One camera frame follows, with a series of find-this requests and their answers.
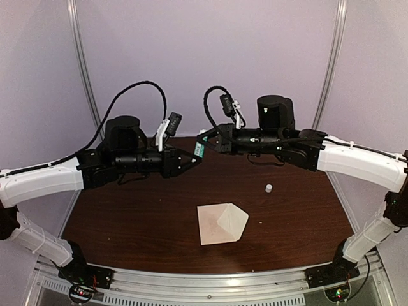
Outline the green white glue stick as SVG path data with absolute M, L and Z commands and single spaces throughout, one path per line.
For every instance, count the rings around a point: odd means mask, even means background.
M 204 133 L 206 131 L 207 131 L 206 129 L 201 129 L 199 134 L 202 134 L 202 133 Z M 200 158 L 203 158 L 204 151 L 205 151 L 205 146 L 200 142 L 196 142 L 196 145 L 195 145 L 195 148 L 194 148 L 194 155 L 198 156 Z

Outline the white glue stick cap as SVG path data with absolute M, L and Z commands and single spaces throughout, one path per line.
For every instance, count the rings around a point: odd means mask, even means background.
M 271 184 L 267 184 L 267 185 L 265 186 L 265 192 L 266 192 L 266 193 L 271 193 L 271 192 L 272 192 L 272 189 L 273 189 L 273 185 L 271 185 Z

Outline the beige envelope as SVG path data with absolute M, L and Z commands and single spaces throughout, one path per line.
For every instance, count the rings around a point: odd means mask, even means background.
M 197 206 L 201 245 L 237 242 L 241 239 L 249 214 L 234 203 Z

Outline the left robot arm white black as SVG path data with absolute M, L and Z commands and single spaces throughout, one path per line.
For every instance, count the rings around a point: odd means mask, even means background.
M 105 138 L 95 149 L 85 149 L 63 162 L 3 170 L 1 240 L 14 240 L 59 268 L 66 268 L 78 283 L 87 282 L 92 270 L 80 247 L 33 224 L 18 211 L 17 205 L 49 194 L 95 189 L 111 182 L 122 184 L 128 173 L 139 173 L 143 178 L 151 173 L 164 178 L 183 174 L 199 165 L 202 157 L 165 145 L 165 138 L 175 134 L 180 121 L 177 113 L 163 120 L 154 146 L 149 147 L 139 119 L 122 115 L 106 122 Z

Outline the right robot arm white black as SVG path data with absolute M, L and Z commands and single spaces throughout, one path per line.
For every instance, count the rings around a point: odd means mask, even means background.
M 289 98 L 258 98 L 258 128 L 244 126 L 237 102 L 230 95 L 223 94 L 220 100 L 234 123 L 214 125 L 200 133 L 200 144 L 221 154 L 269 154 L 278 164 L 348 175 L 387 189 L 378 213 L 338 246 L 333 263 L 327 267 L 331 281 L 341 281 L 368 251 L 392 232 L 407 227 L 407 154 L 367 148 L 314 129 L 297 130 Z

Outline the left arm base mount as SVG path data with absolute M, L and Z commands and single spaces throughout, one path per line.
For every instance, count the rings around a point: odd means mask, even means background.
M 110 289 L 114 271 L 94 265 L 55 266 L 58 276 L 67 280 L 71 286 L 68 289 L 69 299 L 77 305 L 90 302 L 93 298 L 102 297 L 100 289 Z

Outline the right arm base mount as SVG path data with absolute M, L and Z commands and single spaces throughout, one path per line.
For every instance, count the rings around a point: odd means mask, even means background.
M 342 303 L 351 296 L 350 280 L 358 277 L 360 271 L 352 268 L 350 272 L 335 268 L 332 263 L 315 266 L 305 270 L 310 289 L 323 288 L 326 298 L 332 303 Z

